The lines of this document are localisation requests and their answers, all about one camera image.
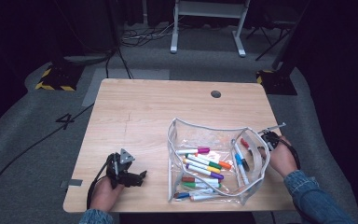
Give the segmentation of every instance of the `chair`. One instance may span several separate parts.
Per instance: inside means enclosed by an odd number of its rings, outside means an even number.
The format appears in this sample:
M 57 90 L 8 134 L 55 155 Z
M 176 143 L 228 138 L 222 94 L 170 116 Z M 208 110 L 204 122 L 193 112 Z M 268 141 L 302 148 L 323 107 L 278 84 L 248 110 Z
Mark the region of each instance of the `chair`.
M 260 54 L 260 56 L 255 59 L 256 61 L 258 61 L 269 50 L 274 48 L 285 37 L 287 37 L 300 18 L 299 13 L 297 13 L 297 11 L 293 7 L 290 7 L 287 4 L 279 4 L 277 2 L 267 2 L 266 4 L 264 4 L 261 7 L 261 14 L 262 17 L 260 25 L 255 27 L 254 30 L 246 36 L 246 39 L 248 39 L 251 35 L 255 33 L 255 31 L 260 29 L 270 44 L 269 48 L 266 49 L 263 53 Z M 263 27 L 266 29 L 279 29 L 281 31 L 279 38 L 274 43 L 271 43 Z

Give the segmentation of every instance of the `person's right hand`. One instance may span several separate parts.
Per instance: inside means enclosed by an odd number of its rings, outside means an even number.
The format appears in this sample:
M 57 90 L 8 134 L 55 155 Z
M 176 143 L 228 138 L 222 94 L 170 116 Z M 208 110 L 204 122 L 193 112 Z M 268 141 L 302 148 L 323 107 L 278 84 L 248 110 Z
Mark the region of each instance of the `person's right hand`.
M 281 136 L 281 139 L 291 145 L 284 136 Z M 260 153 L 263 158 L 266 157 L 266 152 L 263 149 L 260 149 Z M 297 170 L 295 158 L 285 144 L 280 142 L 274 150 L 270 151 L 269 155 L 269 164 L 283 178 Z

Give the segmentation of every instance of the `clear plastic pouch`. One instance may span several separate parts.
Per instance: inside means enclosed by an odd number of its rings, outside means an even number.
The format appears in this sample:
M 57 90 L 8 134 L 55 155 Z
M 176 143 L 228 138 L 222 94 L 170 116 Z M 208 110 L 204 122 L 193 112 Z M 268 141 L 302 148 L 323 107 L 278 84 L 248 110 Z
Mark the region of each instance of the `clear plastic pouch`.
M 245 145 L 248 145 L 248 147 L 241 143 L 241 139 L 246 142 Z M 259 147 L 268 148 L 262 138 L 248 127 L 215 129 L 174 119 L 168 130 L 168 201 L 203 202 L 214 200 L 244 205 L 261 187 L 269 163 L 269 151 L 266 150 L 267 156 L 263 160 L 258 151 Z M 209 148 L 209 152 L 183 153 L 183 150 L 197 148 Z M 197 169 L 189 169 L 194 166 L 190 167 L 186 163 L 189 161 L 185 162 L 184 158 L 187 156 L 188 159 L 192 159 L 194 155 L 207 157 L 210 161 L 223 161 L 230 164 L 231 167 L 220 169 L 220 175 L 224 178 L 221 179 L 220 183 L 215 184 L 210 182 L 210 179 L 214 179 L 215 182 L 216 175 L 210 176 L 204 174 L 204 171 L 200 173 Z M 244 169 L 241 171 L 242 162 L 247 163 L 248 171 L 244 171 Z M 187 184 L 187 182 L 182 181 L 183 177 L 191 177 L 199 183 Z M 188 194 L 188 197 L 178 197 L 178 195 L 184 194 Z

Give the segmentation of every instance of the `denim sleeve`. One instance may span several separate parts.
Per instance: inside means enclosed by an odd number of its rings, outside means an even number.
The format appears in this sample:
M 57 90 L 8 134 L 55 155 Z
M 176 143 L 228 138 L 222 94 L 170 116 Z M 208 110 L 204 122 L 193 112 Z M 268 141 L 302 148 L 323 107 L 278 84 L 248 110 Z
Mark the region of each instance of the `denim sleeve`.
M 103 211 L 89 209 L 83 214 L 79 224 L 113 224 L 113 218 Z
M 334 199 L 319 188 L 315 178 L 306 177 L 302 171 L 298 170 L 289 174 L 284 179 L 284 184 L 300 212 L 316 222 L 353 223 Z

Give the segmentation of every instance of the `wooden table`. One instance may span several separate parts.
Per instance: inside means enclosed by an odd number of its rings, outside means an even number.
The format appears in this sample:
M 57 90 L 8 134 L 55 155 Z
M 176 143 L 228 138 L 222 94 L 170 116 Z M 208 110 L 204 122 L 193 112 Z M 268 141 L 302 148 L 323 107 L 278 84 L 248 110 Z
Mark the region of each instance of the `wooden table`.
M 212 91 L 220 91 L 213 98 Z M 124 189 L 114 212 L 196 212 L 294 210 L 282 178 L 268 167 L 260 190 L 239 203 L 168 203 L 167 132 L 174 118 L 215 128 L 277 125 L 259 84 L 141 79 L 105 79 L 93 107 L 63 208 L 86 210 L 90 183 L 109 154 L 125 148 L 134 158 L 130 172 L 147 170 L 141 187 Z

